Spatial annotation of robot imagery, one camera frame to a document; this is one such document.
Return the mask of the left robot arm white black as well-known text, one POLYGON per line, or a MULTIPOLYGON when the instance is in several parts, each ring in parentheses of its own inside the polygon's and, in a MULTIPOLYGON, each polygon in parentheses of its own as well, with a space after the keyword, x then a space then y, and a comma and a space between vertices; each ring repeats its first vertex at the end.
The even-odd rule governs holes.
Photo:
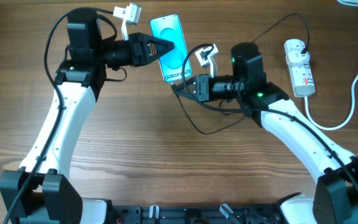
POLYGON ((79 7, 63 15, 69 44, 55 73, 53 101, 32 149, 15 171, 0 178, 5 223, 119 223, 107 199, 83 198, 69 181, 73 152, 83 124, 108 77, 107 69, 148 65, 173 49, 151 35, 129 34, 141 8, 113 11, 79 7))

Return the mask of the blue Galaxy smartphone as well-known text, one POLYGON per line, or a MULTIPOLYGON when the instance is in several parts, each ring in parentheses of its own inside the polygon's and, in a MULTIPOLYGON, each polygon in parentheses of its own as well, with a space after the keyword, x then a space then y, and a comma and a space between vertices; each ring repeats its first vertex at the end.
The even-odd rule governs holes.
POLYGON ((156 17, 149 20, 152 35, 170 43, 170 50, 159 58, 161 73, 164 82, 173 83, 193 74, 191 63, 188 60, 182 71, 183 62, 188 55, 186 42, 178 14, 156 17))

